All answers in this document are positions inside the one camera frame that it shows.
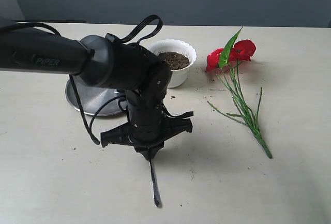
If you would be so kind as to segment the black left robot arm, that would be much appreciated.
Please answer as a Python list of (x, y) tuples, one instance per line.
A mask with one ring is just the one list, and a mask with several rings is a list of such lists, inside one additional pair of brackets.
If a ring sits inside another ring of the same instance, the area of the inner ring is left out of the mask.
[(157, 21), (149, 34), (155, 36), (163, 22), (157, 15), (146, 17), (126, 37), (89, 35), (81, 40), (63, 37), (55, 28), (38, 22), (18, 23), (1, 18), (1, 70), (66, 74), (72, 86), (122, 89), (125, 91), (127, 122), (102, 132), (92, 141), (132, 146), (152, 160), (166, 140), (192, 132), (189, 111), (171, 115), (163, 104), (172, 72), (169, 65), (133, 38)]

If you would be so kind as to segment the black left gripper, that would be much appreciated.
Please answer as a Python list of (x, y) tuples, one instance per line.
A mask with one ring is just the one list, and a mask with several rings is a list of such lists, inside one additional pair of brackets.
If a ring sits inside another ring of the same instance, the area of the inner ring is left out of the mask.
[(182, 133), (192, 132), (193, 112), (173, 116), (163, 101), (148, 104), (137, 92), (127, 91), (127, 122), (100, 134), (102, 147), (109, 144), (133, 146), (150, 161), (164, 148), (164, 141)]

